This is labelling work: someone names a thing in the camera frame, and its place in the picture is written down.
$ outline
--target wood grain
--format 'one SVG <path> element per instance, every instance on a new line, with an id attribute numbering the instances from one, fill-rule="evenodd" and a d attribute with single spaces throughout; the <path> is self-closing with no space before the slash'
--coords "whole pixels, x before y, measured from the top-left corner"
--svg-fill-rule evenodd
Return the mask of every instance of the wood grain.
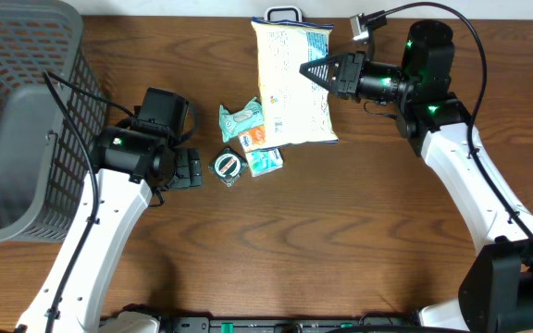
<path id="1" fill-rule="evenodd" d="M 475 259 L 465 224 L 439 179 L 393 123 L 330 99 L 336 145 L 282 151 L 282 170 L 225 187 L 206 166 L 226 146 L 220 104 L 258 95 L 247 18 L 87 17 L 82 45 L 106 93 L 129 107 L 147 87 L 186 96 L 200 110 L 190 142 L 205 185 L 167 194 L 127 243 L 104 314 L 128 303 L 215 316 L 358 316 L 450 299 Z M 353 51 L 347 19 L 331 53 Z M 412 20 L 379 30 L 377 60 L 399 63 Z M 469 109 L 480 65 L 458 21 L 452 89 Z M 489 60 L 478 117 L 487 149 L 533 212 L 533 21 L 476 21 Z M 110 122 L 122 118 L 111 111 Z M 240 151 L 238 143 L 232 147 Z M 0 327 L 10 328 L 42 285 L 58 244 L 0 244 Z"/>

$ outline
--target plastic basket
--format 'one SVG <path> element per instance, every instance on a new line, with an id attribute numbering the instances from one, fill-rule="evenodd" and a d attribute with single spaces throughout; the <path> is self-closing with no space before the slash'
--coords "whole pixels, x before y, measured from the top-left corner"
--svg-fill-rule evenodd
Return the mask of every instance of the plastic basket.
<path id="1" fill-rule="evenodd" d="M 0 0 L 0 241 L 62 241 L 77 210 L 86 165 L 42 71 L 102 96 L 80 48 L 83 22 L 60 1 Z M 89 142 L 106 107 L 58 90 Z"/>

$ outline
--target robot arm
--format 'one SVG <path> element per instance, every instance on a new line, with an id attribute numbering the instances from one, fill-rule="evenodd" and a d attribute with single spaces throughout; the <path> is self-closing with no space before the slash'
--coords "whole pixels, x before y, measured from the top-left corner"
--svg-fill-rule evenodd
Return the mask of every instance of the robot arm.
<path id="1" fill-rule="evenodd" d="M 493 244 L 499 237 L 506 237 L 509 241 L 527 239 L 522 230 L 511 221 L 469 157 L 465 134 L 465 123 L 442 126 L 440 130 L 428 133 L 423 141 L 421 157 L 440 177 L 452 196 L 468 226 L 477 254 L 483 246 Z M 473 140 L 485 169 L 489 171 L 501 193 L 511 206 L 516 207 L 521 219 L 533 233 L 533 215 L 517 199 L 499 170 L 492 164 L 476 128 Z"/>
<path id="2" fill-rule="evenodd" d="M 135 223 L 152 198 L 147 183 L 131 182 L 127 173 L 101 169 L 96 177 L 100 188 L 100 222 L 93 226 L 82 248 L 83 255 L 73 267 L 63 292 L 63 301 L 59 304 L 55 332 L 98 331 L 102 305 L 118 258 Z M 86 177 L 80 208 L 53 268 L 31 306 L 18 321 L 17 327 L 25 326 L 26 332 L 45 332 L 46 313 L 86 226 L 92 202 L 90 178 Z M 157 320 L 152 317 L 143 318 L 138 325 L 151 329 L 136 331 L 142 333 L 155 333 L 159 327 Z"/>
<path id="3" fill-rule="evenodd" d="M 351 18 L 353 39 L 372 41 L 373 31 L 387 24 L 385 15 L 411 6 L 438 6 L 451 11 L 468 24 L 482 50 L 469 21 L 453 9 L 433 3 L 357 15 Z M 400 66 L 375 62 L 370 46 L 367 54 L 333 55 L 302 64 L 300 73 L 343 99 L 358 103 L 365 98 L 378 105 L 395 103 L 397 112 L 391 117 L 396 119 L 399 133 L 440 177 L 468 226 L 477 260 L 458 298 L 423 309 L 419 312 L 420 323 L 482 332 L 532 329 L 533 240 L 528 237 L 533 239 L 533 215 L 490 161 L 472 126 L 474 118 L 449 92 L 455 50 L 452 36 L 452 29 L 445 23 L 421 20 L 409 31 Z M 469 130 L 474 147 L 468 146 Z M 486 170 L 486 178 L 479 166 Z M 512 221 L 488 180 L 528 230 Z M 522 265 L 529 269 L 522 271 Z"/>

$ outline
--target small package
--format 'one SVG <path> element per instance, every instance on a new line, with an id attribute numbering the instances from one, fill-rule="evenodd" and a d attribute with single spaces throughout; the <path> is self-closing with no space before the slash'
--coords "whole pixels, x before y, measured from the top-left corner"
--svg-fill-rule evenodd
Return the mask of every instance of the small package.
<path id="1" fill-rule="evenodd" d="M 261 149 L 267 142 L 265 140 L 265 126 L 245 130 L 238 134 L 238 138 L 240 138 L 240 144 L 245 153 Z"/>
<path id="2" fill-rule="evenodd" d="M 231 187 L 236 180 L 240 178 L 240 175 L 248 167 L 248 164 L 244 159 L 236 154 L 230 148 L 226 148 L 209 166 L 211 172 L 213 172 L 224 184 Z"/>
<path id="3" fill-rule="evenodd" d="M 256 101 L 256 97 L 248 102 L 242 111 L 233 115 L 223 105 L 219 107 L 219 127 L 221 127 L 223 142 L 228 142 L 231 138 L 235 138 L 243 130 L 251 129 L 264 123 L 263 107 Z"/>
<path id="4" fill-rule="evenodd" d="M 283 167 L 283 159 L 279 149 L 255 151 L 246 154 L 252 177 L 258 177 Z"/>
<path id="5" fill-rule="evenodd" d="M 253 18 L 258 44 L 258 85 L 266 144 L 337 142 L 328 91 L 300 74 L 300 65 L 328 55 L 332 25 Z"/>

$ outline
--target basket mesh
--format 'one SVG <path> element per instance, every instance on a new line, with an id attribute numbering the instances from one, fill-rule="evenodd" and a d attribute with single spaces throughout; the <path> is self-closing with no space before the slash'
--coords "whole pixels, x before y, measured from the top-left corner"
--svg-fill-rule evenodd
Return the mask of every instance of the basket mesh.
<path id="1" fill-rule="evenodd" d="M 76 13 L 67 13 L 67 5 L 53 1 L 50 4 L 27 1 L 25 8 L 9 4 L 14 5 L 15 12 L 7 6 L 1 6 L 0 11 L 0 120 L 6 99 L 14 90 L 44 84 L 41 74 L 44 70 L 61 74 L 67 70 L 67 63 L 73 64 L 68 75 L 72 83 L 103 96 L 81 48 L 71 47 L 81 38 L 81 25 L 76 30 L 75 19 L 70 19 Z M 101 131 L 106 118 L 104 104 L 72 92 L 67 106 L 86 142 Z M 61 241 L 70 227 L 86 165 L 65 121 L 57 143 L 43 210 L 17 240 Z"/>

